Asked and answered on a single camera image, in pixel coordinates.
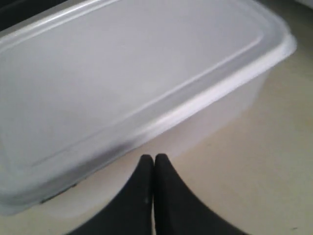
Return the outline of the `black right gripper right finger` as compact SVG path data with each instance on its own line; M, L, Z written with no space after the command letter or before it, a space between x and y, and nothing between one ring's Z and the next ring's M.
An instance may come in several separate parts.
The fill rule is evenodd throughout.
M166 154L154 167L154 213L158 235L238 235L240 230L221 218L188 188Z

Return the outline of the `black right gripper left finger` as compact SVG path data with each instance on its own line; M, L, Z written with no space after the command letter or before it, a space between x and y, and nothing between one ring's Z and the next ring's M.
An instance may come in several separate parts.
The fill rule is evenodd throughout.
M143 155L121 191L70 235L151 235L154 162Z

